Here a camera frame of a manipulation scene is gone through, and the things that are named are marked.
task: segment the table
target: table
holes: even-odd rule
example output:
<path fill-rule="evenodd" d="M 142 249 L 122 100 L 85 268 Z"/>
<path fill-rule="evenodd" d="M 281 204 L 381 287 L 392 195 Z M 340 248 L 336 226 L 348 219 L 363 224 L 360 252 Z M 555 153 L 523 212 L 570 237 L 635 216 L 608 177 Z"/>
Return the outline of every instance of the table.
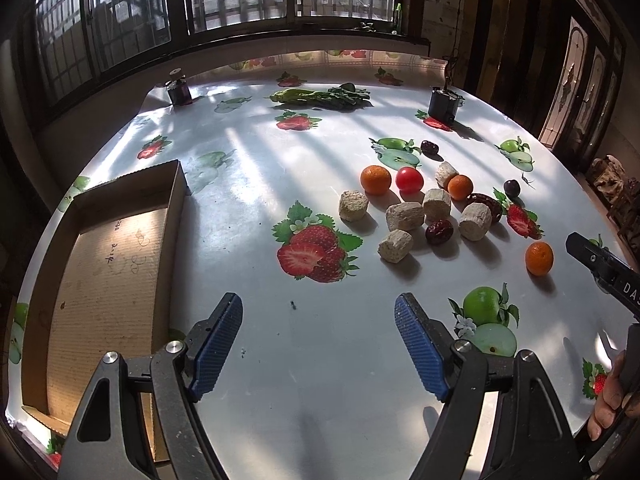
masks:
<path fill-rule="evenodd" d="M 312 54 L 354 57 L 360 51 L 336 52 Z M 224 77 L 196 78 L 192 93 L 198 98 L 182 108 L 168 105 L 164 92 L 155 89 L 140 114 L 82 172 L 90 187 L 174 158 L 183 165 L 193 195 L 185 201 L 178 237 L 170 325 L 187 332 L 209 316 L 227 291 L 238 293 L 244 304 L 244 321 L 218 383 L 197 404 L 230 478 L 409 477 L 441 404 L 422 388 L 395 327 L 394 300 L 402 292 L 414 293 L 430 317 L 452 330 L 455 319 L 447 298 L 462 304 L 476 286 L 500 290 L 508 283 L 510 302 L 520 308 L 520 325 L 514 329 L 518 348 L 538 355 L 573 431 L 593 406 L 582 394 L 582 358 L 606 366 L 616 348 L 625 345 L 631 314 L 602 294 L 564 250 L 573 231 L 595 238 L 600 233 L 622 258 L 571 174 L 533 136 L 471 95 L 463 93 L 456 131 L 427 126 L 416 115 L 428 109 L 430 88 L 407 68 L 414 62 L 392 65 L 392 70 L 380 66 L 381 74 L 371 69 L 379 59 L 374 56 L 392 53 L 362 52 L 368 64 L 298 67 L 293 76 L 279 76 L 280 86 L 281 67 L 270 62 L 258 60 L 256 66 L 271 70 L 256 72 L 250 64 L 231 67 Z M 387 57 L 391 63 L 397 59 Z M 403 75 L 403 70 L 411 73 Z M 370 90 L 372 106 L 348 113 L 294 110 L 298 115 L 290 120 L 284 107 L 264 98 L 281 90 L 283 81 L 295 84 L 292 77 L 306 80 L 307 89 L 351 81 Z M 532 187 L 495 147 L 517 136 L 530 145 Z M 433 250 L 420 232 L 411 255 L 400 264 L 380 260 L 378 243 L 388 232 L 385 210 L 400 200 L 395 185 L 393 193 L 372 199 L 369 217 L 357 224 L 342 222 L 337 210 L 344 190 L 360 189 L 360 171 L 379 163 L 370 138 L 383 137 L 436 142 L 442 158 L 472 179 L 475 192 L 491 195 L 505 180 L 519 180 L 527 209 L 537 213 L 544 240 L 554 249 L 551 273 L 537 279 L 527 273 L 524 253 L 530 240 L 517 235 L 504 217 L 480 242 L 461 239 L 456 232 Z M 439 161 L 419 159 L 424 190 L 436 187 Z M 337 229 L 353 235 L 352 242 L 362 240 L 349 253 L 357 256 L 352 264 L 359 268 L 350 271 L 354 276 L 319 283 L 283 272 L 276 257 L 282 244 L 272 227 L 296 202 L 311 209 L 311 223 L 331 217 Z M 453 218 L 461 210 L 455 204 Z M 62 214 L 55 213 L 43 234 L 19 301 L 29 301 Z M 307 218 L 304 209 L 293 214 Z M 19 369 L 10 365 L 7 413 L 26 421 Z M 495 399 L 495 394 L 486 396 L 467 479 L 477 478 L 482 468 Z M 40 431 L 32 420 L 28 425 Z"/>

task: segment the green apple print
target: green apple print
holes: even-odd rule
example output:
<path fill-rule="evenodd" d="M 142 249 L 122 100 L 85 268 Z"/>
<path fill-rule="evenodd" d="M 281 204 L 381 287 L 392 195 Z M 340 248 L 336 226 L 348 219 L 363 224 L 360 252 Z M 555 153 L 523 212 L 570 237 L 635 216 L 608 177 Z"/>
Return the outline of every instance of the green apple print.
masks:
<path fill-rule="evenodd" d="M 499 323 L 481 325 L 473 335 L 465 335 L 462 339 L 471 341 L 479 351 L 490 355 L 513 357 L 518 349 L 516 336 Z"/>
<path fill-rule="evenodd" d="M 235 150 L 231 150 L 228 153 L 210 152 L 196 158 L 193 170 L 186 173 L 191 192 L 193 194 L 199 193 L 216 180 L 220 166 L 225 164 L 228 168 L 233 164 L 234 160 L 231 155 L 234 152 Z"/>
<path fill-rule="evenodd" d="M 58 204 L 58 211 L 60 211 L 61 213 L 65 212 L 74 197 L 86 190 L 86 187 L 89 185 L 90 181 L 91 179 L 88 176 L 79 176 L 78 178 L 76 178 L 73 185 L 68 189 L 68 191 L 65 193 L 65 195 L 62 197 L 62 200 Z"/>
<path fill-rule="evenodd" d="M 213 110 L 217 114 L 228 114 L 233 110 L 238 110 L 242 104 L 251 100 L 251 96 L 249 97 L 234 97 L 232 99 L 227 99 L 226 101 L 220 101 L 216 106 L 215 110 Z"/>
<path fill-rule="evenodd" d="M 502 284 L 502 293 L 490 286 L 479 286 L 465 296 L 462 308 L 451 298 L 449 304 L 457 323 L 454 332 L 467 339 L 481 351 L 513 356 L 517 348 L 516 337 L 508 328 L 511 317 L 520 323 L 520 311 L 509 303 L 507 284 Z"/>
<path fill-rule="evenodd" d="M 11 325 L 11 336 L 9 339 L 9 361 L 17 365 L 22 358 L 22 340 L 24 329 L 15 321 Z"/>
<path fill-rule="evenodd" d="M 371 141 L 371 148 L 378 154 L 378 160 L 392 170 L 400 170 L 406 166 L 415 168 L 420 165 L 420 159 L 414 155 L 414 150 L 420 153 L 420 148 L 414 146 L 414 140 L 409 142 L 395 137 Z"/>
<path fill-rule="evenodd" d="M 604 246 L 604 242 L 602 241 L 602 235 L 600 233 L 598 233 L 598 239 L 596 240 L 595 238 L 589 238 L 589 241 L 593 244 L 598 246 L 601 249 L 604 249 L 606 251 L 609 250 L 608 247 Z"/>
<path fill-rule="evenodd" d="M 496 148 L 520 171 L 525 173 L 533 171 L 533 158 L 530 153 L 525 151 L 530 149 L 529 145 L 526 142 L 522 142 L 519 136 L 517 139 L 505 140 Z"/>
<path fill-rule="evenodd" d="M 17 365 L 22 358 L 22 339 L 24 338 L 24 327 L 27 324 L 28 303 L 16 303 L 14 322 L 11 325 L 11 336 L 9 339 L 9 361 Z"/>

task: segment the red date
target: red date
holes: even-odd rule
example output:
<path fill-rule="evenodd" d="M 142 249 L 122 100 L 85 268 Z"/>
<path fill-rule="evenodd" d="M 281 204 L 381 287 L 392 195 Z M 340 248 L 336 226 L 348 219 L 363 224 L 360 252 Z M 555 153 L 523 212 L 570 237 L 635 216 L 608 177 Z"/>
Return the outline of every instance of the red date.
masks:
<path fill-rule="evenodd" d="M 440 245 L 453 236 L 453 225 L 449 220 L 437 220 L 424 232 L 427 241 L 431 245 Z"/>
<path fill-rule="evenodd" d="M 488 195 L 482 193 L 472 193 L 466 202 L 467 205 L 478 202 L 484 204 L 491 211 L 491 223 L 495 224 L 502 218 L 502 206 L 495 198 L 491 198 Z"/>

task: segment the strawberry print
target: strawberry print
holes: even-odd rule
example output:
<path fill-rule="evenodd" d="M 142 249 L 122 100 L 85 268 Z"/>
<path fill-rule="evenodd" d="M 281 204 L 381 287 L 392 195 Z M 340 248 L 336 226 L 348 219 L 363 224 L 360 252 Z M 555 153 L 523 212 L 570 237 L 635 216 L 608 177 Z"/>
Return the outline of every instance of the strawberry print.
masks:
<path fill-rule="evenodd" d="M 309 117 L 307 114 L 296 113 L 291 110 L 285 110 L 284 113 L 277 116 L 275 120 L 278 121 L 276 126 L 281 130 L 296 130 L 302 132 L 315 128 L 322 119 Z"/>
<path fill-rule="evenodd" d="M 511 203 L 507 196 L 495 189 L 495 187 L 494 196 L 502 207 L 502 214 L 507 217 L 507 224 L 517 234 L 534 240 L 540 240 L 544 236 L 544 231 L 537 224 L 538 215 L 533 211 L 528 211 L 517 204 Z"/>
<path fill-rule="evenodd" d="M 452 132 L 453 130 L 449 128 L 446 124 L 441 123 L 439 120 L 434 119 L 433 117 L 429 117 L 427 112 L 423 112 L 422 110 L 418 110 L 415 116 L 420 119 L 424 124 L 430 126 L 431 128 L 437 128 L 439 130 L 444 130 L 445 132 Z"/>
<path fill-rule="evenodd" d="M 380 81 L 384 85 L 402 86 L 404 84 L 404 81 L 394 77 L 394 75 L 391 72 L 387 72 L 381 66 L 378 67 L 378 71 L 374 74 L 374 76 L 378 81 Z"/>
<path fill-rule="evenodd" d="M 291 75 L 289 72 L 283 72 L 276 81 L 278 86 L 282 87 L 300 86 L 302 83 L 306 83 L 306 79 L 300 79 L 297 75 Z"/>
<path fill-rule="evenodd" d="M 138 158 L 151 158 L 171 143 L 172 142 L 170 140 L 166 140 L 166 137 L 157 136 L 142 146 L 142 150 L 138 153 Z"/>
<path fill-rule="evenodd" d="M 587 399 L 595 399 L 599 396 L 607 381 L 607 373 L 601 364 L 590 363 L 582 359 L 582 374 L 584 383 L 582 384 L 582 392 Z"/>
<path fill-rule="evenodd" d="M 270 57 L 264 57 L 260 60 L 260 64 L 262 66 L 276 66 L 278 63 L 276 62 L 276 59 L 273 56 Z"/>
<path fill-rule="evenodd" d="M 58 452 L 52 453 L 49 455 L 49 460 L 51 460 L 51 462 L 55 466 L 55 469 L 57 470 L 60 468 L 60 461 L 62 460 L 62 455 L 60 455 L 60 453 Z"/>
<path fill-rule="evenodd" d="M 341 233 L 334 219 L 314 214 L 296 202 L 287 218 L 272 228 L 276 241 L 282 243 L 276 257 L 282 270 L 296 280 L 310 278 L 318 283 L 333 283 L 358 270 L 357 256 L 348 253 L 362 244 L 362 238 Z"/>

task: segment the dark cherry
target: dark cherry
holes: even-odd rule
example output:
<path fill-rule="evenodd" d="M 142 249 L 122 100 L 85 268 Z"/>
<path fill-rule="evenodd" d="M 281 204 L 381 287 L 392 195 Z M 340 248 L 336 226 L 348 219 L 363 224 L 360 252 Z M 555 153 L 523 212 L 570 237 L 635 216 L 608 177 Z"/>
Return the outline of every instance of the dark cherry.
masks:
<path fill-rule="evenodd" d="M 520 184 L 517 180 L 507 180 L 503 187 L 505 195 L 509 198 L 516 198 L 520 194 Z"/>

